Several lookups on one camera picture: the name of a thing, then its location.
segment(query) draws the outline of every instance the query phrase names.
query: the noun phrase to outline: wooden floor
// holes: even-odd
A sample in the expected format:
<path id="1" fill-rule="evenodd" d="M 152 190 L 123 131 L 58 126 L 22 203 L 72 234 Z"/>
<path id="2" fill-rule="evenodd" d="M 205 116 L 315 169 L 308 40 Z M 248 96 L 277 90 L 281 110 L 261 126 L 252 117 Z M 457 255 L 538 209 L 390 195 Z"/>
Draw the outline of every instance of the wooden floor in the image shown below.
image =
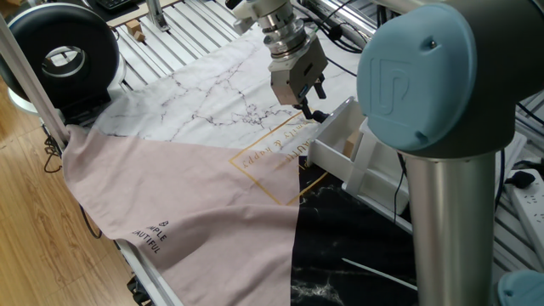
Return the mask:
<path id="1" fill-rule="evenodd" d="M 134 305 L 114 243 L 88 233 L 62 171 L 43 171 L 45 139 L 0 79 L 0 305 Z"/>

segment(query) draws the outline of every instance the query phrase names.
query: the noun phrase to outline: silver metal arm tube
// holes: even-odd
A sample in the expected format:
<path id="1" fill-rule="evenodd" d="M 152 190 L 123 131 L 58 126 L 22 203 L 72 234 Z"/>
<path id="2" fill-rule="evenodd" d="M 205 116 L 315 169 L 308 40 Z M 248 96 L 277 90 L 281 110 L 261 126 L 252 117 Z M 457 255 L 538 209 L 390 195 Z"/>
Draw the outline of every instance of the silver metal arm tube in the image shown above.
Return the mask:
<path id="1" fill-rule="evenodd" d="M 419 305 L 490 305 L 495 153 L 406 167 Z"/>
<path id="2" fill-rule="evenodd" d="M 438 3 L 444 0 L 371 0 L 371 2 L 382 5 L 399 14 L 406 14 L 422 5 Z"/>
<path id="3" fill-rule="evenodd" d="M 51 100 L 45 93 L 42 84 L 37 79 L 31 65 L 26 60 L 19 44 L 15 41 L 13 34 L 6 25 L 3 18 L 0 18 L 0 54 L 8 63 L 9 69 L 14 73 L 20 86 L 25 90 L 26 95 L 36 107 L 40 117 L 45 122 L 51 135 L 57 141 L 61 149 L 68 144 L 70 135 L 64 123 L 60 120 L 59 114 L 53 107 Z"/>

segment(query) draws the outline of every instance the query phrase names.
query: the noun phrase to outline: blue joint cap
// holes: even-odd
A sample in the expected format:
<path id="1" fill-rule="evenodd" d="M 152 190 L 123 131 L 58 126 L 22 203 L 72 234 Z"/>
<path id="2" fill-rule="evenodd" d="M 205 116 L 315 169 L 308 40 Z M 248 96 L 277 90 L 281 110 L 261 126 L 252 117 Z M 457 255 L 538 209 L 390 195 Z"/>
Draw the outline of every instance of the blue joint cap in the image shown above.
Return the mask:
<path id="1" fill-rule="evenodd" d="M 544 305 L 544 274 L 531 270 L 506 273 L 499 280 L 498 296 L 502 306 Z"/>
<path id="2" fill-rule="evenodd" d="M 396 150 L 437 143 L 466 110 L 476 68 L 472 29 L 451 6 L 426 5 L 388 21 L 366 45 L 357 73 L 370 129 Z"/>

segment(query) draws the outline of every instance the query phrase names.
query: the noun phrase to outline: black ring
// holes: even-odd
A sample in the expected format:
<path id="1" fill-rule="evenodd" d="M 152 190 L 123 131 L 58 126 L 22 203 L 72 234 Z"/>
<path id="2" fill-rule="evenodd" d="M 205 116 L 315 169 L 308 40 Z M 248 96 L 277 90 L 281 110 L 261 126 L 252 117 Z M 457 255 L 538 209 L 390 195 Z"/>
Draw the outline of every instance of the black ring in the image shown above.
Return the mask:
<path id="1" fill-rule="evenodd" d="M 63 110 L 87 97 L 106 92 L 117 71 L 119 48 L 104 20 L 87 8 L 66 3 L 43 4 L 23 14 L 9 29 L 55 108 Z M 85 63 L 76 73 L 66 77 L 44 73 L 46 56 L 64 46 L 81 49 L 84 55 L 78 56 L 85 58 Z M 16 94 L 28 100 L 1 56 L 0 75 Z"/>

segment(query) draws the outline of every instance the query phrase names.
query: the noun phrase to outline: pink cloth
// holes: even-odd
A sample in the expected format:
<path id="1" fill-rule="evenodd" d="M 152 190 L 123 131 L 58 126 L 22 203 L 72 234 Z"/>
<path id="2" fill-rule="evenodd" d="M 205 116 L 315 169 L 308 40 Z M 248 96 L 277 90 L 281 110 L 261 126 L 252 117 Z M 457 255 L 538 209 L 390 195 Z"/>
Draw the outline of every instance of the pink cloth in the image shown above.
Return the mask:
<path id="1" fill-rule="evenodd" d="M 69 128 L 71 192 L 109 238 L 143 252 L 185 306 L 290 303 L 298 206 L 278 205 L 234 167 L 239 149 Z M 266 185 L 292 199 L 298 163 L 275 166 L 285 159 L 271 153 L 257 167 L 274 169 Z"/>

